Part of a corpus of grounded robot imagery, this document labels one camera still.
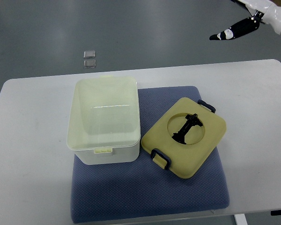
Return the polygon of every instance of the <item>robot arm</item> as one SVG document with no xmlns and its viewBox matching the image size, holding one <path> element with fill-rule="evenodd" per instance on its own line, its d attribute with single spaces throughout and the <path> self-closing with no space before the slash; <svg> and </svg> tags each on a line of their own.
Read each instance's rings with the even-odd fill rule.
<svg viewBox="0 0 281 225">
<path fill-rule="evenodd" d="M 231 0 L 246 8 L 251 17 L 237 22 L 225 31 L 210 36 L 210 40 L 239 38 L 258 29 L 260 23 L 270 24 L 281 35 L 281 7 L 269 0 Z"/>
</svg>

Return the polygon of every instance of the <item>translucent container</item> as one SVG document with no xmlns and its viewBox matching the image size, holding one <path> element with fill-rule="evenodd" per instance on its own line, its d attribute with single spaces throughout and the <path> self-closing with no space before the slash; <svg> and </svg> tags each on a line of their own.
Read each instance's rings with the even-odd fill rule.
<svg viewBox="0 0 281 225">
<path fill-rule="evenodd" d="M 140 111 L 133 77 L 80 80 L 67 145 L 87 165 L 134 161 L 140 152 Z"/>
</svg>

